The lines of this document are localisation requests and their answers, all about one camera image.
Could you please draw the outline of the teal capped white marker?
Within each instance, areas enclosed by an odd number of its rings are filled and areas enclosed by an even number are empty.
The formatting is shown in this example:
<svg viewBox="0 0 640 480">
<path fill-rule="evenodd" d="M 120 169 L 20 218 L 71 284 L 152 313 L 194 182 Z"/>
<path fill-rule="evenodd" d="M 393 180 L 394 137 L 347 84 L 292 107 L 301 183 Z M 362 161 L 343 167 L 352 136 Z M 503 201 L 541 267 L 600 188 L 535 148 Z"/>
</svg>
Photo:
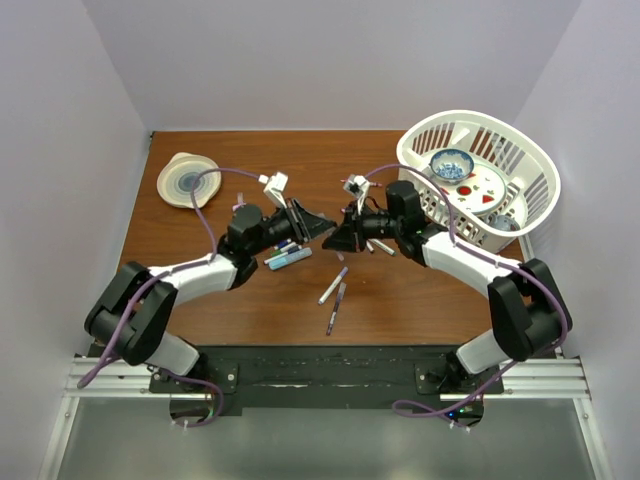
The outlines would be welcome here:
<svg viewBox="0 0 640 480">
<path fill-rule="evenodd" d="M 378 248 L 383 250 L 388 255 L 391 255 L 391 256 L 395 256 L 396 255 L 396 251 L 393 248 L 391 248 L 391 247 L 387 246 L 386 244 L 384 244 L 383 242 L 379 242 L 377 240 L 374 242 L 372 240 L 372 243 L 374 243 Z"/>
</svg>

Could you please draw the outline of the lilac capped white marker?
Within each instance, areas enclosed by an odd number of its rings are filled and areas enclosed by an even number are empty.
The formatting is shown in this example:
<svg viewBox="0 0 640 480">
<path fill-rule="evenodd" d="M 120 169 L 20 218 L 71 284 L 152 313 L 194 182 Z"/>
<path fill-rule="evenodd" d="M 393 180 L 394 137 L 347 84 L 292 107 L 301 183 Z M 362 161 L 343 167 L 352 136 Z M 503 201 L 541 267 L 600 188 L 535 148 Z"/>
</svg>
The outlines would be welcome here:
<svg viewBox="0 0 640 480">
<path fill-rule="evenodd" d="M 343 267 L 340 272 L 338 273 L 338 275 L 333 279 L 333 281 L 330 283 L 330 285 L 326 288 L 326 290 L 323 292 L 323 294 L 320 296 L 320 298 L 318 299 L 318 304 L 322 305 L 324 304 L 327 299 L 329 298 L 329 296 L 335 291 L 335 289 L 340 285 L 340 283 L 342 282 L 342 280 L 344 279 L 344 277 L 346 276 L 346 274 L 348 273 L 349 268 L 348 267 Z"/>
</svg>

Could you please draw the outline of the dark purple pen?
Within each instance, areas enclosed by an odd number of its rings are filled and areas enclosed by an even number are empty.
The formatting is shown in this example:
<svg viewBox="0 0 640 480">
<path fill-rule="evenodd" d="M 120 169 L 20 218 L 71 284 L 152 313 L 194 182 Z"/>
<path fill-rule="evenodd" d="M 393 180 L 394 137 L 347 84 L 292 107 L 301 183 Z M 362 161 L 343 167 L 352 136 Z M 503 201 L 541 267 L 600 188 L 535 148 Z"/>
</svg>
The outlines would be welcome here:
<svg viewBox="0 0 640 480">
<path fill-rule="evenodd" d="M 335 325 L 335 322 L 336 322 L 336 318 L 337 318 L 337 315 L 338 315 L 339 308 L 340 308 L 341 303 L 342 303 L 342 301 L 344 299 L 344 295 L 345 295 L 345 292 L 346 292 L 346 287 L 347 287 L 347 285 L 346 285 L 345 282 L 341 282 L 339 287 L 338 287 L 338 292 L 337 292 L 337 295 L 336 295 L 336 299 L 335 299 L 335 302 L 334 302 L 334 305 L 333 305 L 333 308 L 332 308 L 332 312 L 331 312 L 331 316 L 330 316 L 330 319 L 329 319 L 329 322 L 328 322 L 328 325 L 327 325 L 327 329 L 326 329 L 326 336 L 330 336 L 332 334 L 332 331 L 334 329 L 334 325 Z"/>
</svg>

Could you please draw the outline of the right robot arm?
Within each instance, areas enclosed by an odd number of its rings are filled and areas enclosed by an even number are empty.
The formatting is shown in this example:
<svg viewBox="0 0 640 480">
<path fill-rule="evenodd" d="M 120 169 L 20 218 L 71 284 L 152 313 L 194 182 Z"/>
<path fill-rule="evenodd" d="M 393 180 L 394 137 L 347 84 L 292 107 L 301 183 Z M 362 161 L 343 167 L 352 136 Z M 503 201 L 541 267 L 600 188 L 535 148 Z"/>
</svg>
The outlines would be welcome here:
<svg viewBox="0 0 640 480">
<path fill-rule="evenodd" d="M 427 220 L 409 181 L 385 190 L 386 207 L 367 206 L 369 181 L 350 176 L 344 183 L 353 201 L 323 248 L 359 252 L 367 243 L 391 239 L 406 258 L 444 272 L 489 302 L 491 327 L 448 354 L 443 381 L 459 393 L 469 392 L 486 370 L 511 360 L 523 362 L 565 338 L 572 323 L 548 266 L 490 254 Z"/>
</svg>

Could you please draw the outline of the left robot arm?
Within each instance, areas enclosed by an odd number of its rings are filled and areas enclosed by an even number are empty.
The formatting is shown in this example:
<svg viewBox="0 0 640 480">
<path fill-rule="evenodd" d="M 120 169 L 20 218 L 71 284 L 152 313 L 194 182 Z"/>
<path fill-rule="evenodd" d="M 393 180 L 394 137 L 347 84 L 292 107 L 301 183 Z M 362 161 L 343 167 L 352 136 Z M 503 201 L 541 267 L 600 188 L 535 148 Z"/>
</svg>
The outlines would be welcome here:
<svg viewBox="0 0 640 480">
<path fill-rule="evenodd" d="M 104 345 L 99 363 L 86 374 L 87 385 L 113 361 L 146 364 L 172 372 L 185 392 L 200 390 L 207 368 L 200 351 L 167 332 L 174 307 L 188 301 L 236 289 L 258 268 L 256 256 L 284 240 L 308 243 L 337 226 L 333 220 L 306 210 L 292 199 L 267 217 L 253 204 L 239 207 L 216 252 L 189 262 L 145 267 L 122 266 L 85 320 L 85 331 Z"/>
</svg>

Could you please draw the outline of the dark blue white marker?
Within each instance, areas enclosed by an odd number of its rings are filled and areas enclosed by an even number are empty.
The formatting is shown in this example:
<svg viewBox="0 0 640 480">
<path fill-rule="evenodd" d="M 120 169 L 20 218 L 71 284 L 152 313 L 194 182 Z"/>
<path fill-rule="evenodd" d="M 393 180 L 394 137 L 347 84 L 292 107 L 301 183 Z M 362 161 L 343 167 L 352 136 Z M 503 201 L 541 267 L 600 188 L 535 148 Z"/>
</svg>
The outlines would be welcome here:
<svg viewBox="0 0 640 480">
<path fill-rule="evenodd" d="M 287 255 L 290 255 L 290 254 L 295 253 L 297 251 L 290 252 L 288 254 L 284 254 L 284 255 L 280 255 L 280 256 L 276 256 L 275 258 L 271 257 L 269 259 L 264 260 L 264 264 L 265 265 L 270 265 L 271 263 L 275 262 L 276 260 L 280 260 L 280 259 L 286 257 Z"/>
</svg>

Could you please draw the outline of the light blue highlighter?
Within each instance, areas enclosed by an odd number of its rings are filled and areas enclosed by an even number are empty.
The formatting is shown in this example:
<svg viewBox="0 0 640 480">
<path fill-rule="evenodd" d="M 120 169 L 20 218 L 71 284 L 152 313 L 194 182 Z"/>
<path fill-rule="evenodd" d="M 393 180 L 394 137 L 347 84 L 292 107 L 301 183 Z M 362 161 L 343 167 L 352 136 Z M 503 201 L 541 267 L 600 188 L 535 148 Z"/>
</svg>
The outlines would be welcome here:
<svg viewBox="0 0 640 480">
<path fill-rule="evenodd" d="M 312 249 L 309 247 L 305 247 L 305 248 L 301 248 L 301 250 L 292 253 L 290 255 L 287 255 L 286 257 L 280 259 L 280 260 L 276 260 L 275 262 L 271 263 L 269 266 L 269 269 L 271 271 L 277 271 L 280 270 L 282 268 L 285 268 L 288 265 L 294 264 L 296 262 L 299 262 L 301 260 L 304 260 L 308 257 L 310 257 L 312 255 Z"/>
</svg>

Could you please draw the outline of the green capped white marker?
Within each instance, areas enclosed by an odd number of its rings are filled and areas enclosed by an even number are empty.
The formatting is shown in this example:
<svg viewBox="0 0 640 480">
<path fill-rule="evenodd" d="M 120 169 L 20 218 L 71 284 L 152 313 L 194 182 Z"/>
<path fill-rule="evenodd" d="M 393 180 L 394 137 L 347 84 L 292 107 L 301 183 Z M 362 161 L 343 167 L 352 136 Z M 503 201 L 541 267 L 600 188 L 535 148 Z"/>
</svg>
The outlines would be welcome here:
<svg viewBox="0 0 640 480">
<path fill-rule="evenodd" d="M 297 251 L 297 250 L 299 250 L 300 248 L 301 248 L 301 246 L 300 246 L 300 245 L 298 245 L 298 244 L 296 244 L 296 243 L 291 243 L 291 244 L 288 244 L 288 245 L 284 246 L 282 249 L 279 249 L 279 250 L 275 251 L 275 252 L 272 254 L 272 257 L 273 257 L 273 258 L 275 258 L 276 256 L 280 256 L 280 255 L 288 254 L 288 253 L 290 253 L 290 252 Z"/>
</svg>

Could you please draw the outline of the blue white bowl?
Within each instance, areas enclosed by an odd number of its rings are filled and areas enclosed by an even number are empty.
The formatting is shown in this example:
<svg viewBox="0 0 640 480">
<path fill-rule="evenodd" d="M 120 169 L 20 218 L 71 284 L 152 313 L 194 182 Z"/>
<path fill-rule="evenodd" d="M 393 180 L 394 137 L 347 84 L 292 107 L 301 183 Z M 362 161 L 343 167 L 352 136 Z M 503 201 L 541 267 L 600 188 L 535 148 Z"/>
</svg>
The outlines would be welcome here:
<svg viewBox="0 0 640 480">
<path fill-rule="evenodd" d="M 475 163 L 471 155 L 465 151 L 446 148 L 431 157 L 429 166 L 437 179 L 448 183 L 459 183 L 470 177 Z"/>
</svg>

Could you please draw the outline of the cream swirl plate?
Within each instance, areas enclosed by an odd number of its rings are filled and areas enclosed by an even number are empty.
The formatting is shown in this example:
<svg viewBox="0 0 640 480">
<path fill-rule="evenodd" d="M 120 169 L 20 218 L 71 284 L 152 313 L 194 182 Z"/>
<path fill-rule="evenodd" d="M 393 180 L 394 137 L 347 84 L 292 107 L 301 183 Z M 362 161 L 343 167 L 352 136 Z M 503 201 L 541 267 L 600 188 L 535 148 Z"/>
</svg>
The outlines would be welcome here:
<svg viewBox="0 0 640 480">
<path fill-rule="evenodd" d="M 205 206 L 219 191 L 222 174 L 213 172 L 200 177 L 218 165 L 210 158 L 186 152 L 176 153 L 161 170 L 156 190 L 161 199 L 176 208 L 193 209 L 191 193 L 199 208 Z"/>
</svg>

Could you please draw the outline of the white fruit pattern plate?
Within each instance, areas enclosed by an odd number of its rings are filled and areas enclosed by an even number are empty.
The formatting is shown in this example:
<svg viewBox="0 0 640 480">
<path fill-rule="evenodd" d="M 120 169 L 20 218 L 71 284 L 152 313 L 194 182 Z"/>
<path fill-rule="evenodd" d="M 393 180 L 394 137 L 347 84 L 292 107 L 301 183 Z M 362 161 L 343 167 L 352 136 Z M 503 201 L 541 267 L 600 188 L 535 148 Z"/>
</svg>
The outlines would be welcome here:
<svg viewBox="0 0 640 480">
<path fill-rule="evenodd" d="M 499 171 L 483 164 L 475 164 L 473 173 L 464 181 L 441 181 L 440 185 L 454 206 L 474 215 L 484 215 L 498 209 L 507 194 L 506 181 Z"/>
</svg>

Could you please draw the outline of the grey patterned cup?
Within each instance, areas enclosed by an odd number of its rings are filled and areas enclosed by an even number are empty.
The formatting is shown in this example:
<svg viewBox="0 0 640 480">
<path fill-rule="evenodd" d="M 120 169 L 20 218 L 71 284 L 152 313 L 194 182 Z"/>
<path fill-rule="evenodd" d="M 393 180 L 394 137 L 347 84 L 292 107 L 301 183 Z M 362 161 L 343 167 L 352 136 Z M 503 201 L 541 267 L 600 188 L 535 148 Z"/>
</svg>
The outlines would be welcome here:
<svg viewBox="0 0 640 480">
<path fill-rule="evenodd" d="M 489 221 L 489 226 L 503 232 L 517 232 L 520 230 L 519 224 L 513 217 L 508 215 L 496 215 Z"/>
</svg>

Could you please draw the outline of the white laundry basket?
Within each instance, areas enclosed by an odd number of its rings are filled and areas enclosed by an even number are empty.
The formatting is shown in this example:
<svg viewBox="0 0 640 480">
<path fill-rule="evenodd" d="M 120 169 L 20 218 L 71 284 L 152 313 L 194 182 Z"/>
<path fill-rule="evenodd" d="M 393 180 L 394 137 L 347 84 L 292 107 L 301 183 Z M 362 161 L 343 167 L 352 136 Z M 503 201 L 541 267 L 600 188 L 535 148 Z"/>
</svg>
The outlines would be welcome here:
<svg viewBox="0 0 640 480">
<path fill-rule="evenodd" d="M 420 121 L 396 146 L 400 180 L 410 180 L 427 217 L 491 253 L 541 225 L 561 192 L 558 170 L 529 137 L 471 110 L 449 110 Z"/>
</svg>

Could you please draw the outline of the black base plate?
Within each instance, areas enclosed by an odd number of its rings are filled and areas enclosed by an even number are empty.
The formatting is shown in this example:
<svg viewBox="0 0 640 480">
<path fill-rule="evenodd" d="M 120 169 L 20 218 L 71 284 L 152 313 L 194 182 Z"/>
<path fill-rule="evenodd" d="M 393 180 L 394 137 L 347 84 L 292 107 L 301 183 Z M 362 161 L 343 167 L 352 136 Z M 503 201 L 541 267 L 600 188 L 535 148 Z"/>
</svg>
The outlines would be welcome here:
<svg viewBox="0 0 640 480">
<path fill-rule="evenodd" d="M 440 409 L 444 395 L 474 392 L 489 369 L 454 383 L 453 346 L 204 346 L 197 377 L 224 394 L 226 415 L 246 408 L 387 409 L 398 399 Z"/>
</svg>

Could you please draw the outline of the aluminium rail frame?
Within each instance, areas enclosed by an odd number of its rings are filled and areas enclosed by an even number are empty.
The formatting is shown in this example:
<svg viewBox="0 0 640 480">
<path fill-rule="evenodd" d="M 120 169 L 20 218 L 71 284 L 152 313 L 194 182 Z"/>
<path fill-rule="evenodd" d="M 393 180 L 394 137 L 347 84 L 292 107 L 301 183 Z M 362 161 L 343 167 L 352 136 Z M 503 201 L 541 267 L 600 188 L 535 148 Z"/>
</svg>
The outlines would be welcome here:
<svg viewBox="0 0 640 480">
<path fill-rule="evenodd" d="M 200 346 L 455 346 L 490 325 L 486 299 L 400 254 L 312 255 L 279 271 L 260 266 L 235 290 L 177 307 L 173 334 Z M 343 267 L 346 292 L 327 325 Z M 549 354 L 514 366 L 468 408 L 462 427 L 425 418 L 413 400 L 387 409 L 246 408 L 194 427 L 172 419 L 207 410 L 202 393 L 156 382 L 116 362 L 86 388 L 94 355 L 74 361 L 60 415 L 57 479 L 602 479 L 594 415 L 577 359 Z"/>
</svg>

